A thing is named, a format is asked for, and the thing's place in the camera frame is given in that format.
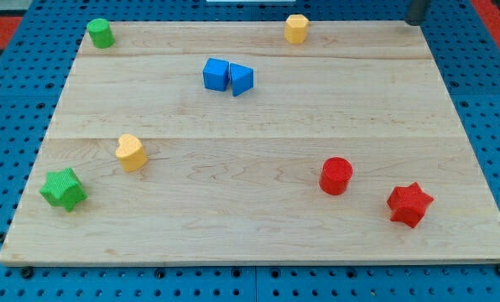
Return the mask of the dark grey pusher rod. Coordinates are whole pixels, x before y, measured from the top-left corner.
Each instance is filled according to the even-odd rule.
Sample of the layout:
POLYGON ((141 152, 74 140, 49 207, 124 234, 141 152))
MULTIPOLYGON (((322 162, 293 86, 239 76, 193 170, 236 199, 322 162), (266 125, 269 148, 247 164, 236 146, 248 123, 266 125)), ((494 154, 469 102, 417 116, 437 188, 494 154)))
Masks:
POLYGON ((420 26, 425 21, 428 8, 429 0, 411 0, 404 17, 404 22, 411 26, 420 26))

